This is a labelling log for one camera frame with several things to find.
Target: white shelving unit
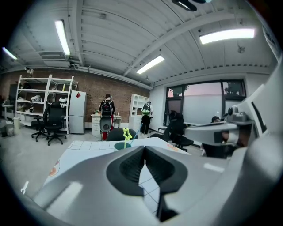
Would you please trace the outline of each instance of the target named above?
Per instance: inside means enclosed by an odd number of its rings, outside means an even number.
[[[46,84],[45,89],[19,89],[20,84],[23,83],[41,83]],[[58,85],[69,85],[68,91],[61,91],[57,90]],[[62,131],[66,131],[67,134],[70,133],[69,129],[69,100],[71,97],[72,90],[77,89],[78,82],[74,80],[74,76],[72,76],[71,79],[59,79],[59,78],[53,78],[52,75],[49,75],[48,78],[23,78],[21,75],[19,77],[18,82],[18,89],[17,89],[17,96],[16,96],[16,105],[15,105],[15,113],[16,116],[20,117],[21,124],[25,126],[31,126],[31,121],[34,121],[33,119],[34,115],[40,115],[43,116],[43,112],[46,108],[46,101],[48,100],[48,97],[52,95],[52,101],[55,101],[55,96],[57,94],[61,95],[67,95],[67,104],[65,104],[65,110],[66,110],[66,116],[64,116],[64,128],[61,129]],[[44,93],[44,99],[42,102],[33,102],[33,104],[39,104],[43,105],[43,111],[42,112],[22,112],[18,111],[17,106],[18,104],[23,103],[31,103],[29,100],[18,100],[18,94],[19,93],[25,93],[25,96],[27,93]]]
[[[143,97],[137,94],[132,95],[129,116],[129,128],[135,132],[141,127],[142,108],[149,101],[148,97]]]

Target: green toy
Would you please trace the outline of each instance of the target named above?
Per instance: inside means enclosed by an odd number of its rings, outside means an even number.
[[[130,134],[130,131],[129,131],[129,128],[123,128],[123,136],[125,137],[125,145],[124,145],[124,148],[126,148],[126,145],[127,145],[127,140],[130,140],[132,137],[132,135]]]

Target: backpack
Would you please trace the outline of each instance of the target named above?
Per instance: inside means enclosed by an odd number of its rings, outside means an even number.
[[[112,109],[111,102],[103,101],[103,104],[101,105],[101,116],[102,117],[110,117],[112,115],[113,109]]]
[[[141,112],[144,114],[144,115],[149,115],[150,114],[150,105],[149,104],[145,104],[141,110]]]

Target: table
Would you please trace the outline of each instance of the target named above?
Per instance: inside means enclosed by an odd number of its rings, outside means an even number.
[[[95,137],[100,137],[100,117],[99,114],[92,114],[92,135]],[[122,118],[122,116],[114,115],[114,122],[115,124],[118,124],[118,128],[121,128]]]
[[[4,107],[4,117],[7,119],[7,108],[12,108],[14,107],[13,105],[4,105],[2,104],[2,107]]]
[[[104,142],[92,142],[92,141],[73,141],[68,149],[60,157],[56,165],[51,170],[51,173],[44,185],[60,176],[71,167],[83,160],[105,155],[111,152],[118,151],[115,149],[114,145],[121,141],[104,141]],[[132,147],[136,146],[156,146],[161,147],[170,151],[176,151],[182,154],[191,155],[173,145],[161,140],[158,137],[146,138],[146,139],[136,139],[132,143]],[[144,202],[149,210],[154,213],[157,210],[159,202],[159,186],[153,179],[151,173],[149,172],[146,165],[144,165],[141,170],[139,178],[139,186],[144,189]]]

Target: trash can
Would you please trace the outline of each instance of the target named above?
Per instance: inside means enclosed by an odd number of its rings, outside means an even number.
[[[0,121],[0,132],[1,132],[2,137],[7,136],[6,121],[4,120]]]
[[[6,130],[7,130],[8,136],[13,136],[14,135],[14,123],[6,121]]]

